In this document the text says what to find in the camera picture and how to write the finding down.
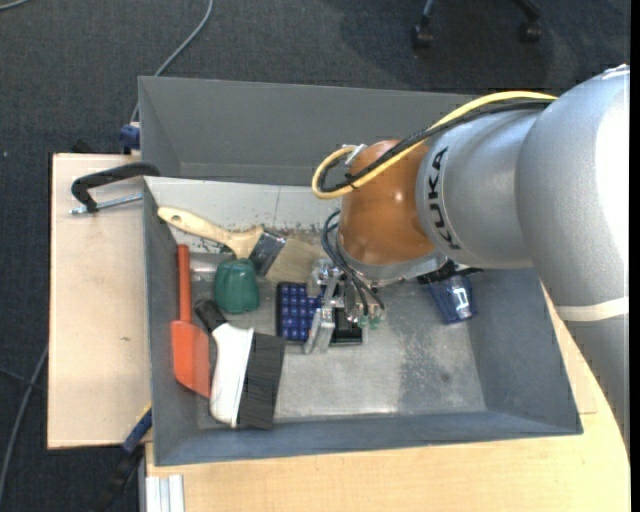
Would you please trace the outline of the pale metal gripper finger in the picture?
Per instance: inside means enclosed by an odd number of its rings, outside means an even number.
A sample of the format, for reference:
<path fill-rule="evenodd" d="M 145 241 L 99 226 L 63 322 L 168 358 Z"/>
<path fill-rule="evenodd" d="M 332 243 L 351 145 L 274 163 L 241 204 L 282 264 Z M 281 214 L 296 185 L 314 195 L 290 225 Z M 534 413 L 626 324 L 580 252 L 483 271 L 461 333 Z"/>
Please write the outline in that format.
<path fill-rule="evenodd" d="M 331 343 L 335 330 L 333 309 L 323 307 L 320 309 L 320 323 L 316 338 L 316 349 L 318 352 L 326 352 Z"/>
<path fill-rule="evenodd" d="M 311 327 L 309 329 L 308 337 L 303 345 L 303 350 L 305 354 L 310 354 L 314 351 L 316 346 L 316 340 L 321 327 L 321 309 L 317 308 L 314 311 L 314 315 L 311 322 Z"/>

